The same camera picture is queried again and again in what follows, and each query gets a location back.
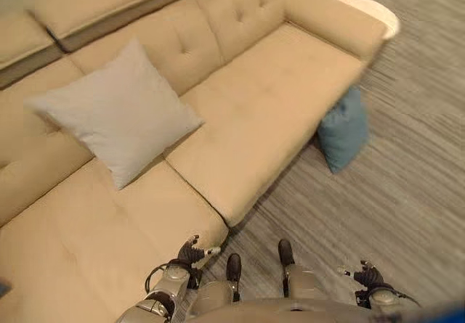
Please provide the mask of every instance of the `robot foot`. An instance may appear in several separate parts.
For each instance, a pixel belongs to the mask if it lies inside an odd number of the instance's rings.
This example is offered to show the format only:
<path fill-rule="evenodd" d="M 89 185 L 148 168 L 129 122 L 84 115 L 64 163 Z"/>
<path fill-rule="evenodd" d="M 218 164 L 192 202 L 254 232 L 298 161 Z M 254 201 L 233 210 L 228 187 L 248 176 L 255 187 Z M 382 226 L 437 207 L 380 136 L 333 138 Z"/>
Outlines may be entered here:
<path fill-rule="evenodd" d="M 282 239 L 279 241 L 278 253 L 279 260 L 281 261 L 283 267 L 287 267 L 293 263 L 296 263 L 294 261 L 294 254 L 292 253 L 291 243 L 288 240 Z"/>
<path fill-rule="evenodd" d="M 239 294 L 239 281 L 240 273 L 242 272 L 242 263 L 240 261 L 240 256 L 237 253 L 233 253 L 227 259 L 226 265 L 226 279 L 233 283 L 233 301 L 240 300 Z"/>

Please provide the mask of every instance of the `teal cushion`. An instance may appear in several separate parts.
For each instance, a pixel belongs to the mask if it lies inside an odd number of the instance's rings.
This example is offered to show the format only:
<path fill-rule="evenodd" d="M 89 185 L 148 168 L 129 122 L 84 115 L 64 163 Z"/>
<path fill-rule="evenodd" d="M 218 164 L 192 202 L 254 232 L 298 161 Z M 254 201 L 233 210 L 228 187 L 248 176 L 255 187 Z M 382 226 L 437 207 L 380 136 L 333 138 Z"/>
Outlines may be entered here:
<path fill-rule="evenodd" d="M 0 298 L 1 298 L 3 295 L 7 294 L 7 293 L 9 292 L 9 290 L 10 290 L 10 287 L 8 287 L 7 285 L 4 285 L 4 284 L 0 283 Z"/>
<path fill-rule="evenodd" d="M 351 86 L 318 126 L 318 138 L 331 172 L 352 161 L 368 141 L 368 122 L 358 86 Z"/>

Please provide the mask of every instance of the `beige sofa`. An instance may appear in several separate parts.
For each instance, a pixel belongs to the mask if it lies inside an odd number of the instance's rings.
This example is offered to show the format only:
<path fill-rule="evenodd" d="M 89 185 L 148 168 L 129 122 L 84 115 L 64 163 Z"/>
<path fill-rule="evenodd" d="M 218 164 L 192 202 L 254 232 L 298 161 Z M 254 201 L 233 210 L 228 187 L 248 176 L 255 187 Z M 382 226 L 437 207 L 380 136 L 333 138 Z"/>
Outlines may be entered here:
<path fill-rule="evenodd" d="M 335 0 L 39 0 L 0 28 L 4 323 L 113 322 L 188 236 L 220 245 L 385 29 Z M 96 70 L 133 36 L 205 124 L 117 191 L 85 146 L 23 101 Z"/>

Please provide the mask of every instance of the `round side table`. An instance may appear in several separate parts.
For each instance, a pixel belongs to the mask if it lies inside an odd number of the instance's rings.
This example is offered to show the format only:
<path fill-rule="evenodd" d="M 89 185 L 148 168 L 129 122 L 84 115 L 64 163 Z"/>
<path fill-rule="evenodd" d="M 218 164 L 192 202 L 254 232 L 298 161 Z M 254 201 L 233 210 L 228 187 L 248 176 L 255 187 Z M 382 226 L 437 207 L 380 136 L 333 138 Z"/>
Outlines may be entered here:
<path fill-rule="evenodd" d="M 375 17 L 377 20 L 382 21 L 387 26 L 387 32 L 384 35 L 384 40 L 390 40 L 397 35 L 400 30 L 399 18 L 387 7 L 374 0 L 339 0 L 348 4 L 364 13 Z"/>

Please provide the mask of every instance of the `black cable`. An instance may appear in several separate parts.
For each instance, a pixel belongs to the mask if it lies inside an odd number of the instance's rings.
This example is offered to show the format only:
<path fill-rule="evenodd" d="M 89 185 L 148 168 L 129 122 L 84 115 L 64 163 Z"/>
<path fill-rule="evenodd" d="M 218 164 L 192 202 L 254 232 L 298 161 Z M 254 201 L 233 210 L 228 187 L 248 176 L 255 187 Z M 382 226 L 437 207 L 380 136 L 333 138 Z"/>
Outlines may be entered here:
<path fill-rule="evenodd" d="M 409 296 L 409 295 L 407 295 L 405 293 L 402 293 L 399 290 L 391 289 L 391 288 L 388 288 L 388 287 L 376 287 L 376 288 L 372 289 L 368 293 L 368 296 L 372 296 L 374 293 L 382 291 L 382 290 L 387 290 L 388 292 L 391 292 L 392 294 L 396 295 L 398 298 L 413 301 L 418 307 L 421 307 L 420 303 L 417 300 L 415 300 L 414 298 L 412 298 L 411 296 Z"/>
<path fill-rule="evenodd" d="M 158 270 L 165 270 L 165 266 L 168 265 L 168 263 L 162 263 L 160 266 L 155 267 L 151 273 L 147 276 L 147 279 L 145 279 L 145 292 L 148 294 L 150 292 L 150 279 L 152 276 L 158 271 Z"/>
<path fill-rule="evenodd" d="M 419 303 L 417 300 L 415 300 L 414 298 L 412 298 L 411 296 L 409 296 L 409 295 L 407 295 L 407 294 L 405 294 L 405 293 L 402 293 L 402 292 L 400 292 L 400 291 L 398 291 L 398 290 L 396 290 L 396 292 L 397 292 L 397 296 L 398 296 L 399 298 L 404 298 L 404 299 L 408 299 L 408 300 L 410 300 L 410 301 L 413 301 L 414 303 L 416 303 L 416 305 L 417 305 L 418 307 L 421 307 L 420 303 Z"/>

